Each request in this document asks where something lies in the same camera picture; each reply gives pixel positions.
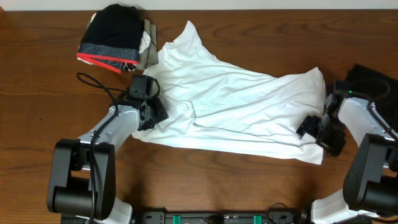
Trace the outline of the white t-shirt pixel print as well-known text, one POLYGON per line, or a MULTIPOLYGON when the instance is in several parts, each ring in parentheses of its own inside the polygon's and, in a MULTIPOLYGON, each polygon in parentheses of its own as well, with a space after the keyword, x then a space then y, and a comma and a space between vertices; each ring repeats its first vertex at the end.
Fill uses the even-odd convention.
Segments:
POLYGON ((167 42, 157 65, 145 70, 160 84, 168 118, 133 137, 172 147, 297 159, 319 165, 323 149, 297 129, 323 113, 322 72, 276 78, 220 61, 193 25, 167 42))

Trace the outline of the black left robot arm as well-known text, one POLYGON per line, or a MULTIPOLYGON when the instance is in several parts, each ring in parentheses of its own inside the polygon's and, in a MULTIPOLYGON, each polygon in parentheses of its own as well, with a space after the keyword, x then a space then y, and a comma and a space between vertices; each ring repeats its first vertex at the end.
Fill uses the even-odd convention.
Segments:
POLYGON ((77 139, 59 140, 53 152, 47 208, 95 223, 129 223, 132 207, 116 197, 115 155, 135 131, 168 118, 157 97, 119 99, 108 114, 77 139))

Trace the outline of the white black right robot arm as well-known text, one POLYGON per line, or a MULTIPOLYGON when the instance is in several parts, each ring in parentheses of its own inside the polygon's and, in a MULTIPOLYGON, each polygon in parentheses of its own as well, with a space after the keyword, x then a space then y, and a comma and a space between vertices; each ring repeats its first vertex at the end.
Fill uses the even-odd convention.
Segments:
POLYGON ((344 129, 358 145, 342 189, 313 201, 299 223, 397 223, 397 177, 383 174, 384 169, 397 172, 397 131, 378 107, 389 95, 334 90, 323 116, 307 116, 299 126, 299 135, 311 135, 332 156, 345 146, 344 129))

